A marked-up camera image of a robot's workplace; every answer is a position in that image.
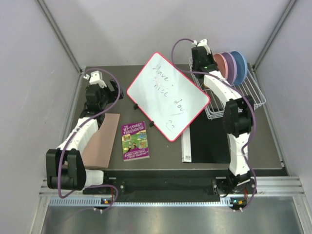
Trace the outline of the pink plate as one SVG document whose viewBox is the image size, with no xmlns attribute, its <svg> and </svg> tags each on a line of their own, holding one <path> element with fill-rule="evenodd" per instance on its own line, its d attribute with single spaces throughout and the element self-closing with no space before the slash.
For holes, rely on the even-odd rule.
<svg viewBox="0 0 312 234">
<path fill-rule="evenodd" d="M 219 71 L 221 72 L 222 76 L 225 79 L 227 79 L 229 68 L 228 68 L 228 64 L 226 62 L 225 57 L 220 53 L 214 54 L 213 57 L 214 57 L 215 62 L 217 63 L 217 67 L 218 67 Z"/>
</svg>

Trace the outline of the white wire dish rack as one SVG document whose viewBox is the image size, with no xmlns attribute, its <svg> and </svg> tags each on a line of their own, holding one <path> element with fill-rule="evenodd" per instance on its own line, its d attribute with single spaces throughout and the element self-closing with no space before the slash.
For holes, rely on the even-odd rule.
<svg viewBox="0 0 312 234">
<path fill-rule="evenodd" d="M 233 84 L 232 88 L 223 84 L 223 82 L 228 83 L 224 77 L 218 80 L 211 76 L 208 78 L 196 78 L 194 74 L 191 74 L 191 76 L 195 84 L 210 96 L 211 101 L 205 108 L 206 115 L 210 120 L 223 117 L 225 105 L 229 99 L 241 98 L 241 95 L 232 88 L 239 90 L 243 96 L 251 96 L 253 98 L 254 109 L 261 107 L 266 102 L 262 91 L 249 70 L 244 82 L 241 85 Z M 207 84 L 209 88 L 205 89 L 203 83 Z"/>
</svg>

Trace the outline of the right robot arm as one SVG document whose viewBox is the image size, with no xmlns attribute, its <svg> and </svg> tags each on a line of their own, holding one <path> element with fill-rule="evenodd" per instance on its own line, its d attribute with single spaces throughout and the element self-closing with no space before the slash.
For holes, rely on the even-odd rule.
<svg viewBox="0 0 312 234">
<path fill-rule="evenodd" d="M 208 45 L 196 45 L 191 54 L 191 73 L 203 81 L 203 86 L 209 88 L 224 107 L 222 124 L 230 141 L 230 165 L 226 181 L 216 184 L 216 192 L 239 193 L 251 180 L 248 144 L 255 126 L 254 100 L 233 87 L 226 59 L 222 58 L 218 64 L 218 55 L 213 55 Z"/>
</svg>

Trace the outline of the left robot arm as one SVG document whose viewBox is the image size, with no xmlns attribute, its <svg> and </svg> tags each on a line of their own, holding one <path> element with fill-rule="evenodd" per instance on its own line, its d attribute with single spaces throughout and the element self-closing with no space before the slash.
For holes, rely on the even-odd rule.
<svg viewBox="0 0 312 234">
<path fill-rule="evenodd" d="M 110 89 L 96 74 L 86 75 L 86 101 L 78 122 L 67 139 L 46 153 L 47 186 L 50 189 L 79 191 L 89 186 L 99 193 L 109 191 L 111 182 L 103 169 L 109 165 L 117 133 L 119 114 L 106 114 L 108 104 L 123 98 L 114 79 Z"/>
</svg>

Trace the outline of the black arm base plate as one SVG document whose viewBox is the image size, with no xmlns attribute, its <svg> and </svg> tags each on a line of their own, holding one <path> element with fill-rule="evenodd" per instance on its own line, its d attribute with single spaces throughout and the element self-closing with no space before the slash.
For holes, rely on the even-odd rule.
<svg viewBox="0 0 312 234">
<path fill-rule="evenodd" d="M 255 188 L 250 173 L 238 178 L 227 170 L 105 170 L 104 183 L 115 185 L 121 194 L 132 192 L 201 191 L 225 194 Z"/>
</svg>

